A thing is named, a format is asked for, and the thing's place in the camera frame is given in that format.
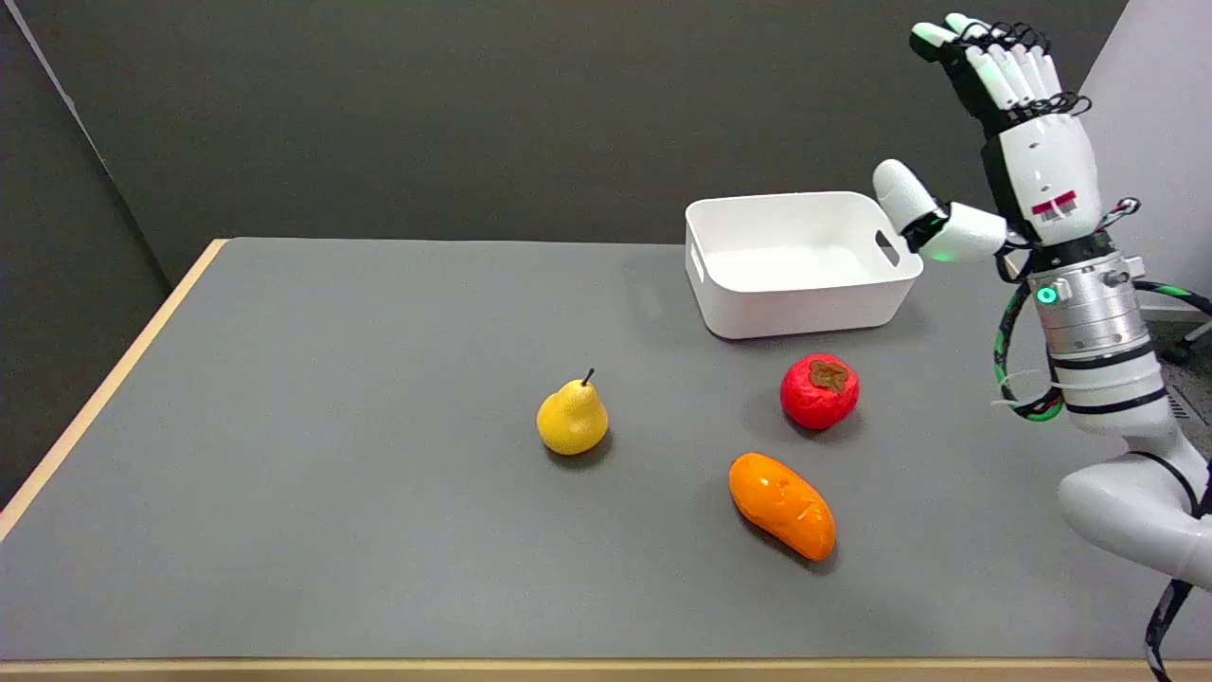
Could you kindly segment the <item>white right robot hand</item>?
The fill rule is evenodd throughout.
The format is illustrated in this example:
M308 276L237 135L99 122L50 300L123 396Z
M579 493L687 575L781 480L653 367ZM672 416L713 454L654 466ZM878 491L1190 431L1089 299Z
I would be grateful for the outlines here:
M995 211L934 197L917 174L887 159L873 172L877 204L924 259L973 262L1087 237L1104 206L1094 147L1079 116L1091 101L1064 88L1044 31L949 13L911 27L911 50L942 65L965 111L981 125Z

